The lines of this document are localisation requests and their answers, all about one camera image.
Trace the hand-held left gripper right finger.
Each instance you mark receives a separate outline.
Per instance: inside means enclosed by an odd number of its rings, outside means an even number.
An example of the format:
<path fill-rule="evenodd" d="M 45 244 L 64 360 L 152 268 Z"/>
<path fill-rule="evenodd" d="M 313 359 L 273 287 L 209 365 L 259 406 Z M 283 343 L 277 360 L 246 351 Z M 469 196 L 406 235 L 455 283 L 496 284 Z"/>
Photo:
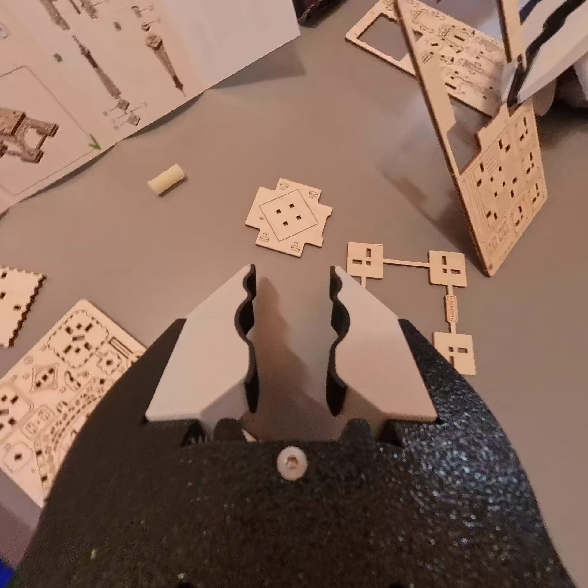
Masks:
<path fill-rule="evenodd" d="M 375 436 L 388 421 L 433 423 L 438 414 L 399 318 L 340 266 L 331 266 L 326 402 L 339 429 L 365 420 Z"/>

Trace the white tower instruction sheet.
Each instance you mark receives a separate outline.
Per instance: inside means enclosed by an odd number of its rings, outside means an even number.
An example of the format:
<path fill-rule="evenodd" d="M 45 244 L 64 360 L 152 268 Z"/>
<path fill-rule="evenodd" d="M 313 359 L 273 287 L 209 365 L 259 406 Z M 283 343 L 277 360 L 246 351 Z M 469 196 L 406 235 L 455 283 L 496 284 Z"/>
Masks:
<path fill-rule="evenodd" d="M 1 1 L 1 213 L 298 35 L 292 1 Z"/>

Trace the wooden four-square frame piece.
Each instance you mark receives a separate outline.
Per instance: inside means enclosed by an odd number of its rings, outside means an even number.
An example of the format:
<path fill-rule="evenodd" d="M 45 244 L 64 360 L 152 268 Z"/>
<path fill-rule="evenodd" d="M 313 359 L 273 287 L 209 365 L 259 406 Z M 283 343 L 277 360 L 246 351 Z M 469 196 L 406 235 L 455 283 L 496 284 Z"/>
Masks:
<path fill-rule="evenodd" d="M 366 289 L 368 280 L 381 280 L 385 266 L 422 268 L 431 285 L 445 289 L 443 308 L 445 332 L 432 333 L 432 345 L 463 376 L 477 373 L 473 337 L 458 332 L 459 304 L 455 290 L 467 287 L 465 255 L 449 251 L 428 251 L 425 262 L 386 258 L 380 244 L 348 242 L 346 271 Z"/>

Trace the wooden puzzle sheet arch parts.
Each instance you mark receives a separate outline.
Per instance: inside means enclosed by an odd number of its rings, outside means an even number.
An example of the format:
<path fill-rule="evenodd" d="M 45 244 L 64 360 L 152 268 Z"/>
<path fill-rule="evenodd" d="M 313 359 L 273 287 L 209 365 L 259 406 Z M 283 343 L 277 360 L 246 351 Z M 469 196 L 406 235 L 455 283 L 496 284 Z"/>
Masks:
<path fill-rule="evenodd" d="M 1 470 L 38 507 L 94 409 L 145 350 L 82 299 L 1 378 Z"/>

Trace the grey desk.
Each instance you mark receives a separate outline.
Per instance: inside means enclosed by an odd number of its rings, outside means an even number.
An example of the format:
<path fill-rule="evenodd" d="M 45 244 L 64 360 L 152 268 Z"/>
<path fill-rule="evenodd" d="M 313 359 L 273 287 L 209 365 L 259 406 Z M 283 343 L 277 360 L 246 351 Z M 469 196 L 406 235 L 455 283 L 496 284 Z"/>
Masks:
<path fill-rule="evenodd" d="M 248 263 L 263 439 L 325 439 L 329 268 L 349 241 L 388 258 L 467 256 L 458 331 L 471 385 L 516 448 L 564 565 L 587 587 L 587 116 L 539 120 L 548 201 L 485 277 L 417 82 L 345 33 L 373 5 L 348 1 L 298 39 L 116 145 L 1 219 L 1 263 L 46 276 L 1 375 L 80 299 L 149 346 Z M 147 181 L 174 164 L 162 196 Z M 333 209 L 300 258 L 257 246 L 260 187 L 288 179 Z"/>

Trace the wooden puzzle sheet rectangular hole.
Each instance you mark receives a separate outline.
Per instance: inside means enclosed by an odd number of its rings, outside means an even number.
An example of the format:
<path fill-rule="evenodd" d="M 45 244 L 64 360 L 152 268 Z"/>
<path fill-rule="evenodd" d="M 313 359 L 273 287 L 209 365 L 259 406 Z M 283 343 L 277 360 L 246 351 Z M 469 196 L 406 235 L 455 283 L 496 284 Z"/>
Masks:
<path fill-rule="evenodd" d="M 439 56 L 448 94 L 482 114 L 495 116 L 501 104 L 498 85 L 504 64 L 502 43 L 421 1 L 405 4 L 417 45 Z M 394 1 L 374 4 L 346 33 L 346 40 L 415 77 L 409 54 L 395 58 L 362 39 L 379 19 L 399 24 Z"/>

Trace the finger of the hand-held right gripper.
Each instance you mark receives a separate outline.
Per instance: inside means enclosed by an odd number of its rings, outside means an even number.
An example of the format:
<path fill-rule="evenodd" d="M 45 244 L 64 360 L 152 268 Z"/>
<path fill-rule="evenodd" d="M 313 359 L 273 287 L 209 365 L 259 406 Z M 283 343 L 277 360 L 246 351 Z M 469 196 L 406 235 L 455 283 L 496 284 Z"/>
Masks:
<path fill-rule="evenodd" d="M 520 105 L 575 62 L 575 2 L 501 1 L 502 101 Z"/>
<path fill-rule="evenodd" d="M 521 9 L 522 41 L 527 68 L 521 74 L 517 104 L 573 68 L 587 98 L 587 10 Z"/>

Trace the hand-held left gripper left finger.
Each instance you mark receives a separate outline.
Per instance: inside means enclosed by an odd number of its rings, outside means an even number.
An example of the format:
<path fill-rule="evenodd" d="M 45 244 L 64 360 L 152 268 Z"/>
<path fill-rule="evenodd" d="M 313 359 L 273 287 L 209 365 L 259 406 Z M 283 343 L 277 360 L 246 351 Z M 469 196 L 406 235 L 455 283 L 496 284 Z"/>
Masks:
<path fill-rule="evenodd" d="M 145 417 L 198 420 L 207 433 L 224 418 L 256 413 L 259 374 L 254 327 L 256 267 L 245 265 L 185 318 Z"/>

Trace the wooden puzzle sheet square cutout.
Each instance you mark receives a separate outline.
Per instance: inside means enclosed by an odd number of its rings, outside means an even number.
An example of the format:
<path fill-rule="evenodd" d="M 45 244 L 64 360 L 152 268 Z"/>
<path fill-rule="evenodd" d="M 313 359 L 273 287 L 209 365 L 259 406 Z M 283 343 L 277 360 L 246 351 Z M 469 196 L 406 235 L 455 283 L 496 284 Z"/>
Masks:
<path fill-rule="evenodd" d="M 477 133 L 478 154 L 460 171 L 448 138 L 456 119 L 439 57 L 417 47 L 407 3 L 396 1 L 396 9 L 482 271 L 494 276 L 548 198 L 533 98 L 513 108 L 501 104 Z"/>

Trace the cream wax stick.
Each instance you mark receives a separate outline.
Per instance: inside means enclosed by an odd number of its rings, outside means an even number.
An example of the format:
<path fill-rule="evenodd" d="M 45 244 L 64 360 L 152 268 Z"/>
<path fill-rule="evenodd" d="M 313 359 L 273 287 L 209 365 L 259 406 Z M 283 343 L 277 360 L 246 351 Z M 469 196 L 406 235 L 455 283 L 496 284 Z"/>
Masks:
<path fill-rule="evenodd" d="M 186 180 L 186 174 L 182 167 L 174 164 L 147 181 L 146 185 L 155 195 L 162 196 L 184 180 Z"/>

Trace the small serrated square wooden piece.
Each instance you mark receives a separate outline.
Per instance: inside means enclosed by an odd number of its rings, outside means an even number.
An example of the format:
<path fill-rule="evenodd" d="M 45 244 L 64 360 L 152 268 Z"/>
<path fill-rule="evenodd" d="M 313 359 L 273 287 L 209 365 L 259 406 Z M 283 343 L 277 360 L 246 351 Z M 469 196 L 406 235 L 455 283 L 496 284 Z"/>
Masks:
<path fill-rule="evenodd" d="M 13 345 L 44 280 L 40 273 L 1 266 L 1 347 Z"/>

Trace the cross-shaped wooden piece diamond print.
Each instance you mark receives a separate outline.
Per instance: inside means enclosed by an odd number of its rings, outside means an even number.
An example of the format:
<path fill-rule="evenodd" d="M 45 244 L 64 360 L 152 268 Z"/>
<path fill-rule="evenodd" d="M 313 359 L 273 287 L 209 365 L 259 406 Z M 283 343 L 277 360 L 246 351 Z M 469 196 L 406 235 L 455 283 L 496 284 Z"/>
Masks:
<path fill-rule="evenodd" d="M 319 202 L 321 189 L 281 178 L 272 190 L 260 187 L 246 219 L 259 231 L 256 245 L 300 258 L 305 245 L 321 247 L 333 209 Z"/>

